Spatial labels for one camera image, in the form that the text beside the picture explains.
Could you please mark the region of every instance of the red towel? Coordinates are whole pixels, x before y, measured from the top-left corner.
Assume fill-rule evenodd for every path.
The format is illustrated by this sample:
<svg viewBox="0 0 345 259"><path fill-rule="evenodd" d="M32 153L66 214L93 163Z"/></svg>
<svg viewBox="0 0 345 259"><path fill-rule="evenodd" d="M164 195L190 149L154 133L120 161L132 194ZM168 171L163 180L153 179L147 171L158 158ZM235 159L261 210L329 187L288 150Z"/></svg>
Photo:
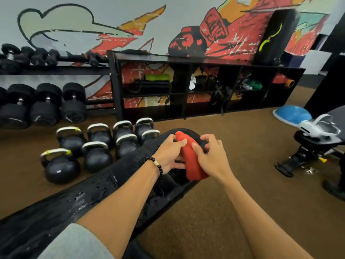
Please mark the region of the red towel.
<svg viewBox="0 0 345 259"><path fill-rule="evenodd" d="M191 138L189 135L184 134L181 131L176 132L176 140L182 141L183 139L187 138L187 144L186 146L182 147L182 154L186 161L186 172L187 172L187 179L190 181L193 180L202 180L205 178L208 178L209 175L204 172L204 170L201 168L199 162L198 162L198 156L194 152L192 148L192 142L197 142Z"/></svg>

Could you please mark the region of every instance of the carpet floor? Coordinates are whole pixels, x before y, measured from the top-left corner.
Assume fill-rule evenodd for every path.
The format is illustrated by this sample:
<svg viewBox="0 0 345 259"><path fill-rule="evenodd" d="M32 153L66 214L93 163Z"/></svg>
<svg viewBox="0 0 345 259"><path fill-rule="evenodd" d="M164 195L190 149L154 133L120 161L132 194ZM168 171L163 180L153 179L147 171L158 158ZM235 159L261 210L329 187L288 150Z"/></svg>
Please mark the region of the carpet floor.
<svg viewBox="0 0 345 259"><path fill-rule="evenodd" d="M304 106L313 89L296 87L288 104ZM211 115L155 123L166 132L184 127L198 134L211 133L221 139L230 166L253 199L314 258L343 258L345 254L345 203L326 193L323 179L338 181L336 158L316 162L319 172L296 171L286 178L274 163L294 153L295 128L272 116L272 108ZM112 126L113 116L89 118L79 127L103 122ZM90 176L81 176L69 185L48 183L38 156L56 148L53 128L30 127L0 133L1 180L0 218L61 191ZM201 181L139 238L157 259L252 258L234 209L224 191L212 179Z"/></svg>

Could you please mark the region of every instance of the forearm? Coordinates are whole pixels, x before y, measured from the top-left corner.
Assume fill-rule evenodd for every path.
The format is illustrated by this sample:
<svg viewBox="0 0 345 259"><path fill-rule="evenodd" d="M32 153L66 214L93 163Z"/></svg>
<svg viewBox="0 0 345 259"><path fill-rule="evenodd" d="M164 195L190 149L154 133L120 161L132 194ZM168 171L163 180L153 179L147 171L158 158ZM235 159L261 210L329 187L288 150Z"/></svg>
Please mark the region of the forearm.
<svg viewBox="0 0 345 259"><path fill-rule="evenodd" d="M255 258L311 258L233 178L224 189L234 205L237 218Z"/></svg>
<svg viewBox="0 0 345 259"><path fill-rule="evenodd" d="M91 231L120 259L159 172L147 161L117 191L91 209L77 223Z"/></svg>

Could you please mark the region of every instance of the beaded bracelet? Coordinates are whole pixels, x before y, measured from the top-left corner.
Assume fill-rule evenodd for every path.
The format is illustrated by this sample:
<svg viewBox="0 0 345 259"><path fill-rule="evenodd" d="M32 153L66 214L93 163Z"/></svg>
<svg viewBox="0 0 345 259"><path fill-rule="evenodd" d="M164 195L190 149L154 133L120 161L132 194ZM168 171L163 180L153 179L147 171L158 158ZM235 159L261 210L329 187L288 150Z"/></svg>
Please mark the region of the beaded bracelet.
<svg viewBox="0 0 345 259"><path fill-rule="evenodd" d="M153 163L158 167L158 169L159 169L159 178L158 179L161 179L163 177L163 168L161 167L161 165L152 156L146 157L144 161L146 162L147 160L153 161Z"/></svg>

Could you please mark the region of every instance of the blue dome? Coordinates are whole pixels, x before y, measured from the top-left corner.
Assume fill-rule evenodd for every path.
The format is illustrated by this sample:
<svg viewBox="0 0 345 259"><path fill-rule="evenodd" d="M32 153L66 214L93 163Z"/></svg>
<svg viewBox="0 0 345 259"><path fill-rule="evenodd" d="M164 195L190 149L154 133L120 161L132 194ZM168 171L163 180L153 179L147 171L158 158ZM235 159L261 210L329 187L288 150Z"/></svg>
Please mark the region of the blue dome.
<svg viewBox="0 0 345 259"><path fill-rule="evenodd" d="M300 122L312 119L311 114L304 108L295 105L284 105L273 111L279 121L297 127Z"/></svg>

